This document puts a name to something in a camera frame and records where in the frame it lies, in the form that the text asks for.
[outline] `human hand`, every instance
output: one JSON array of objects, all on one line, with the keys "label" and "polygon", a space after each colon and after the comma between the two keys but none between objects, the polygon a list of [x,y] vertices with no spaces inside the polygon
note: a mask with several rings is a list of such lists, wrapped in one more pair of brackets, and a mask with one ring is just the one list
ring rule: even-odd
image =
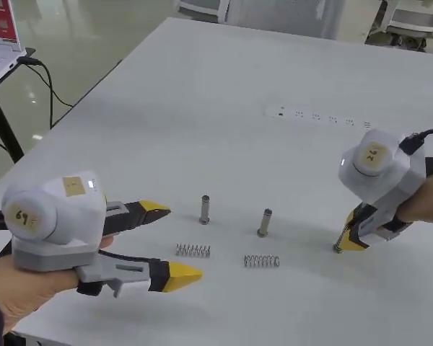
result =
[{"label": "human hand", "polygon": [[425,221],[433,223],[433,175],[396,212],[404,222]]},{"label": "human hand", "polygon": [[[101,241],[108,247],[113,238]],[[24,317],[39,309],[57,293],[76,288],[79,278],[74,270],[30,272],[17,269],[12,256],[0,258],[0,310],[4,317],[3,334],[10,332]]]}]

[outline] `metal peg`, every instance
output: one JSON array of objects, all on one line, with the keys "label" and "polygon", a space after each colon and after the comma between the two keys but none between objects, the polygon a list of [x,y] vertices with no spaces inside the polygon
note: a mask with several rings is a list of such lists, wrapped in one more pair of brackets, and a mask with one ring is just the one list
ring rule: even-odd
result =
[{"label": "metal peg", "polygon": [[257,235],[261,238],[264,238],[268,235],[268,226],[269,221],[271,220],[271,215],[273,215],[273,211],[271,209],[265,209],[265,213],[261,219],[260,228],[257,230]]},{"label": "metal peg", "polygon": [[201,207],[201,217],[199,218],[199,222],[203,225],[209,223],[209,208],[210,208],[210,197],[207,195],[202,196],[202,207]]}]

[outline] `white power strip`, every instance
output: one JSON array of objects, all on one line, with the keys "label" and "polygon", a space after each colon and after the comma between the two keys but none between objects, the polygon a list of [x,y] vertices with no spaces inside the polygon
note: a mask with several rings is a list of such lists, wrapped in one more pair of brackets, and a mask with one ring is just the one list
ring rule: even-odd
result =
[{"label": "white power strip", "polygon": [[301,110],[297,107],[276,105],[268,106],[265,109],[265,116],[282,118],[285,120],[302,121],[306,123],[315,123],[318,125],[337,126],[340,128],[349,128],[356,130],[372,130],[374,127],[370,121],[353,119],[350,117],[338,117],[335,115],[325,115],[309,110]]}]

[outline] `metal spring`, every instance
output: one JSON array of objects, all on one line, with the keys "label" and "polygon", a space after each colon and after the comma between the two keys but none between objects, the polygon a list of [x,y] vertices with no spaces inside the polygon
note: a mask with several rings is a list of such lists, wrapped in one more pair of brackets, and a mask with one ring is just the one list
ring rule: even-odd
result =
[{"label": "metal spring", "polygon": [[210,257],[210,246],[176,244],[176,255],[189,257]]},{"label": "metal spring", "polygon": [[339,238],[337,239],[337,242],[333,245],[332,250],[333,250],[336,254],[343,254],[344,251],[342,250],[342,248],[340,248],[339,245],[340,245],[341,239],[344,237],[345,232],[348,231],[348,230],[349,230],[349,227],[348,227],[348,226],[345,226],[345,227],[344,227],[344,230],[341,232]]},{"label": "metal spring", "polygon": [[244,256],[246,267],[278,267],[279,257],[269,255],[247,254]]}]

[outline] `number label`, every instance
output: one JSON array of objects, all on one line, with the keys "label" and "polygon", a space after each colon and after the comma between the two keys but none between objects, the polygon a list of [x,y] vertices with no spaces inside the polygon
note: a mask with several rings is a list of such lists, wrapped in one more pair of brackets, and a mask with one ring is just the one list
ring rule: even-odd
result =
[{"label": "number label", "polygon": [[361,164],[368,168],[376,169],[382,163],[387,152],[387,146],[376,142],[370,142],[361,156]]},{"label": "number label", "polygon": [[80,196],[86,193],[81,177],[64,177],[63,185],[66,197]]},{"label": "number label", "polygon": [[12,222],[14,225],[23,227],[30,233],[35,233],[38,230],[39,219],[34,213],[21,208],[18,205],[10,205],[5,212],[5,220]]}]

